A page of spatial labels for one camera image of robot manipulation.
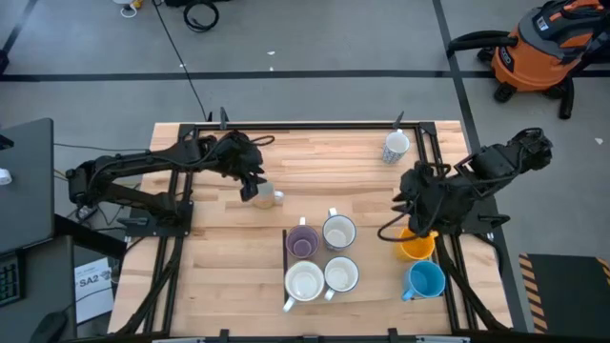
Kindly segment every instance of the blue mug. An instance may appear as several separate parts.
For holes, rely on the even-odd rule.
[[[422,297],[439,296],[445,290],[445,274],[438,264],[418,261],[404,274],[402,301],[411,300],[414,295]]]

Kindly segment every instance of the white object on floor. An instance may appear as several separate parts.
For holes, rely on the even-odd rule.
[[[104,257],[74,268],[74,282],[76,289],[74,301],[82,299],[76,303],[77,324],[112,311],[114,298],[108,258]]]
[[[12,177],[10,177],[10,172],[0,168],[0,186],[8,185],[12,182]]]

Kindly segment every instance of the white mug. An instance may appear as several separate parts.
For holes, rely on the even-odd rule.
[[[284,287],[290,296],[284,304],[284,312],[288,312],[295,302],[316,299],[324,290],[324,273],[313,262],[296,262],[284,277]]]
[[[383,162],[396,163],[411,147],[409,138],[398,129],[385,138],[383,146]]]
[[[328,219],[322,226],[322,236],[328,249],[340,252],[354,243],[356,225],[352,219],[338,214],[336,208],[331,208],[328,210]]]
[[[354,261],[344,256],[333,258],[324,268],[324,279],[328,285],[324,298],[331,301],[336,292],[345,293],[353,290],[359,277],[360,272]]]

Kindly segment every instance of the orange mug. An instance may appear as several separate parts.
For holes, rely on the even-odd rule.
[[[415,234],[409,228],[402,229],[398,238],[412,237]],[[405,261],[423,260],[432,255],[435,250],[435,237],[438,232],[430,232],[427,237],[417,238],[407,242],[396,244],[396,254],[399,259]]]

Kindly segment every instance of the yellow-black hazard stripe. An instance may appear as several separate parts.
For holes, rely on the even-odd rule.
[[[540,299],[538,284],[536,283],[536,276],[534,275],[534,268],[532,267],[532,261],[530,261],[527,253],[521,253],[518,256],[518,263],[521,266],[523,285],[525,286],[527,301],[529,302],[530,312],[532,313],[532,318],[534,320],[534,332],[546,333],[548,326],[546,325],[546,319],[544,318],[542,300]]]
[[[601,263],[601,268],[603,269],[603,273],[606,274],[606,281],[608,282],[608,286],[610,286],[610,265],[604,259],[598,257],[598,262]]]

